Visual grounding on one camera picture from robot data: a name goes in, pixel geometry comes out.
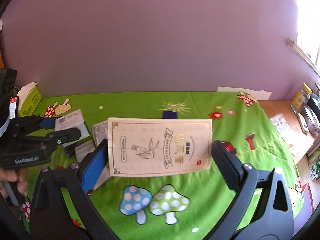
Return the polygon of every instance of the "phone screen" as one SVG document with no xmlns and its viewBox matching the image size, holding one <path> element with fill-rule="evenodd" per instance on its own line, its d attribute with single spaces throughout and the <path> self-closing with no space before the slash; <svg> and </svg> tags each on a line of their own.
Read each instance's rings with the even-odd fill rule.
<svg viewBox="0 0 320 240">
<path fill-rule="evenodd" d="M 17 108 L 18 108 L 18 97 L 10 98 L 10 119 L 13 119 L 16 117 L 17 114 Z"/>
</svg>

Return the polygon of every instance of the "paper box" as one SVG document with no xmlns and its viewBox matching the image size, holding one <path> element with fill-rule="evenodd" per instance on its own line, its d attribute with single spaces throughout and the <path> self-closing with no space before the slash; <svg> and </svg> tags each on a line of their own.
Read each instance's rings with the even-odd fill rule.
<svg viewBox="0 0 320 240">
<path fill-rule="evenodd" d="M 36 87 L 37 83 L 30 83 L 21 88 L 18 93 L 19 107 L 18 114 L 20 117 L 32 115 L 42 96 L 39 89 Z"/>
<path fill-rule="evenodd" d="M 80 109 L 56 119 L 54 130 L 57 132 L 57 131 L 66 130 L 73 127 L 76 127 L 80 130 L 81 137 L 79 138 L 79 140 L 62 144 L 63 147 L 71 145 L 77 141 L 80 141 L 90 136 L 87 126 L 84 123 L 84 119 Z"/>
</svg>

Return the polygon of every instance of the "sunlight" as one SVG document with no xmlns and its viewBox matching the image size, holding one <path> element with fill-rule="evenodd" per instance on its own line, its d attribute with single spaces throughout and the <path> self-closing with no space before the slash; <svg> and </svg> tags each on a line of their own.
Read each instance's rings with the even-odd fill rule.
<svg viewBox="0 0 320 240">
<path fill-rule="evenodd" d="M 315 62 L 320 44 L 320 0 L 298 0 L 298 42 Z"/>
</svg>

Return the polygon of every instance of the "finger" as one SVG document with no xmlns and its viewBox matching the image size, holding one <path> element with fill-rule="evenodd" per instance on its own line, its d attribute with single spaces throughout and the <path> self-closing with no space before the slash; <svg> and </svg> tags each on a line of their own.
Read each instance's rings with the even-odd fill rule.
<svg viewBox="0 0 320 240">
<path fill-rule="evenodd" d="M 7 171 L 0 168 L 0 181 L 15 182 L 18 180 L 17 173 L 13 170 Z"/>
<path fill-rule="evenodd" d="M 23 194 L 26 190 L 28 190 L 28 182 L 26 180 L 23 182 L 18 182 L 17 189 L 21 194 Z"/>
<path fill-rule="evenodd" d="M 22 195 L 24 195 L 24 196 L 28 196 L 28 190 L 26 190 Z"/>
<path fill-rule="evenodd" d="M 0 194 L 4 197 L 7 198 L 9 195 L 7 194 L 7 191 L 5 190 L 2 181 L 0 181 Z"/>
<path fill-rule="evenodd" d="M 20 169 L 18 170 L 18 181 L 19 182 L 23 182 L 26 180 L 26 177 L 28 176 L 28 169 L 24 168 L 24 169 Z"/>
</svg>

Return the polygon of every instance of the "plastic bag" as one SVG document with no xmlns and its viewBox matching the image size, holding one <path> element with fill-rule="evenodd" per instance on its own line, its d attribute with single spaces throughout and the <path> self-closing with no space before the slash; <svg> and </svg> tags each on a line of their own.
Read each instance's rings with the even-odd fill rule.
<svg viewBox="0 0 320 240">
<path fill-rule="evenodd" d="M 297 133 L 288 125 L 283 114 L 280 113 L 271 117 L 270 121 L 276 127 L 277 131 L 280 133 L 280 136 L 289 146 L 292 155 L 296 156 L 298 154 L 298 150 L 295 149 L 294 142 L 297 139 Z"/>
</svg>

